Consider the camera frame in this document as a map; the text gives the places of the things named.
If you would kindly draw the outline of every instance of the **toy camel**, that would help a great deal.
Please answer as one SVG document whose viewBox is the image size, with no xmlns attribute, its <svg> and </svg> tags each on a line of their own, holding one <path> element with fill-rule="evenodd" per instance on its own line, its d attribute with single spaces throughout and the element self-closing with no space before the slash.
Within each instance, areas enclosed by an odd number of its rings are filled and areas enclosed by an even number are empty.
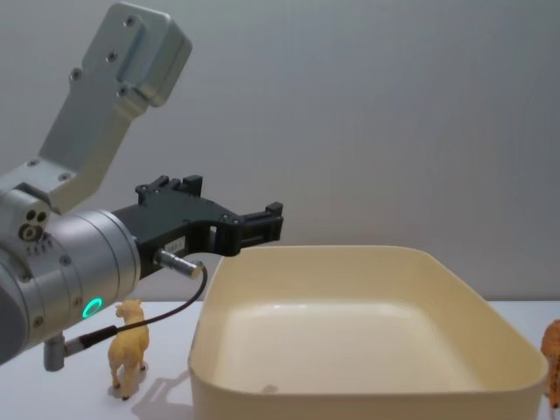
<svg viewBox="0 0 560 420">
<path fill-rule="evenodd" d="M 116 316 L 123 318 L 125 324 L 133 324 L 144 320 L 141 303 L 139 299 L 125 300 L 116 307 Z M 144 325 L 119 332 L 108 349 L 108 363 L 113 376 L 113 387 L 116 389 L 121 387 L 117 371 L 121 366 L 124 367 L 124 384 L 121 391 L 121 397 L 124 401 L 130 398 L 130 388 L 137 367 L 139 366 L 140 370 L 146 369 L 144 352 L 149 344 L 148 326 Z"/>
<path fill-rule="evenodd" d="M 549 360 L 549 375 L 546 381 L 545 395 L 549 398 L 551 418 L 560 402 L 560 319 L 555 319 L 546 328 L 541 344 L 542 354 Z"/>
</svg>

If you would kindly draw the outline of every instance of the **green indicator light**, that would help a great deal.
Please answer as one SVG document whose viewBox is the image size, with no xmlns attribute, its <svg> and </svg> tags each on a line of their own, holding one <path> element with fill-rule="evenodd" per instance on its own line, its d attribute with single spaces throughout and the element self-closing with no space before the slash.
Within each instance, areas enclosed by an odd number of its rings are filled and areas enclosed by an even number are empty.
<svg viewBox="0 0 560 420">
<path fill-rule="evenodd" d="M 84 312 L 81 313 L 83 318 L 89 318 L 95 315 L 103 306 L 103 299 L 96 297 L 89 301 L 89 303 L 84 308 Z"/>
</svg>

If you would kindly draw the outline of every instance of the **white wall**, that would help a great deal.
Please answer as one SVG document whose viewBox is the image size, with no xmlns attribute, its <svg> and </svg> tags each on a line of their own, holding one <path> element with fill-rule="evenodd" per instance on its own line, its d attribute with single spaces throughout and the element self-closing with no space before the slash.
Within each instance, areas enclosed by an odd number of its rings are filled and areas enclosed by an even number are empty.
<svg viewBox="0 0 560 420">
<path fill-rule="evenodd" d="M 282 201 L 282 244 L 410 246 L 487 298 L 560 298 L 557 0 L 138 2 L 194 50 L 82 207 L 198 173 L 240 213 Z M 1 171 L 39 149 L 110 4 L 0 6 Z"/>
</svg>

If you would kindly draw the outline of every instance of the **cream plastic bin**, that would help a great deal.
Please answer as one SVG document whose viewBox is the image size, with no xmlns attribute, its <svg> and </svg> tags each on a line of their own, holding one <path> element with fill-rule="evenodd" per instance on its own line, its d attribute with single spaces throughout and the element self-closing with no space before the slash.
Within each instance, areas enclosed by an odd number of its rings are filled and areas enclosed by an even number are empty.
<svg viewBox="0 0 560 420">
<path fill-rule="evenodd" d="M 248 248 L 189 356 L 197 420 L 534 420 L 541 353 L 433 257 Z"/>
</svg>

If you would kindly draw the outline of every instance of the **black cable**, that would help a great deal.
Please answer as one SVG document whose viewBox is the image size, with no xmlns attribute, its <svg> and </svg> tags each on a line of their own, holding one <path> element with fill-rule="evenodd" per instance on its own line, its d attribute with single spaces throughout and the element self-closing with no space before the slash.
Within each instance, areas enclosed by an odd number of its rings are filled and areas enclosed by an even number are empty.
<svg viewBox="0 0 560 420">
<path fill-rule="evenodd" d="M 123 331 L 131 330 L 132 328 L 138 328 L 139 326 L 147 326 L 148 324 L 152 324 L 154 322 L 161 321 L 162 319 L 169 318 L 171 315 L 175 315 L 176 313 L 179 313 L 179 312 L 183 311 L 184 309 L 188 308 L 190 305 L 192 305 L 194 302 L 196 302 L 198 300 L 198 298 L 200 297 L 200 295 L 204 291 L 205 287 L 207 286 L 207 281 L 208 281 L 208 270 L 203 265 L 202 266 L 202 281 L 200 282 L 200 287 L 199 287 L 198 290 L 196 290 L 196 293 L 194 293 L 194 295 L 192 295 L 192 297 L 189 300 L 187 300 L 181 306 L 179 306 L 179 307 L 177 307 L 177 308 L 175 308 L 171 311 L 168 311 L 166 313 L 162 313 L 161 315 L 157 315 L 156 317 L 153 317 L 153 318 L 145 319 L 144 321 L 135 322 L 134 324 L 123 325 L 123 326 L 117 328 L 116 331 L 118 333 L 121 333 Z"/>
<path fill-rule="evenodd" d="M 198 290 L 196 290 L 196 293 L 194 293 L 194 295 L 192 295 L 192 297 L 186 302 L 184 302 L 181 306 L 178 306 L 177 308 L 172 309 L 166 313 L 162 313 L 161 315 L 157 315 L 156 317 L 148 318 L 140 322 L 135 322 L 134 324 L 123 325 L 118 328 L 114 325 L 111 325 L 102 328 L 101 330 L 97 330 L 89 334 L 81 335 L 75 340 L 78 340 L 83 345 L 82 350 L 85 350 L 86 348 L 101 343 L 102 341 L 110 337 L 113 337 L 118 333 L 122 333 L 123 331 L 131 330 L 133 328 L 138 328 L 139 326 L 147 326 L 148 324 L 153 324 L 154 322 L 158 322 L 161 321 L 162 319 L 169 318 L 170 316 L 185 310 L 194 302 L 196 302 L 200 297 L 200 295 L 202 294 L 202 292 L 204 291 L 204 289 L 206 288 L 207 282 L 208 282 L 208 270 L 204 265 L 202 265 L 202 281 L 200 282 L 200 286 Z"/>
</svg>

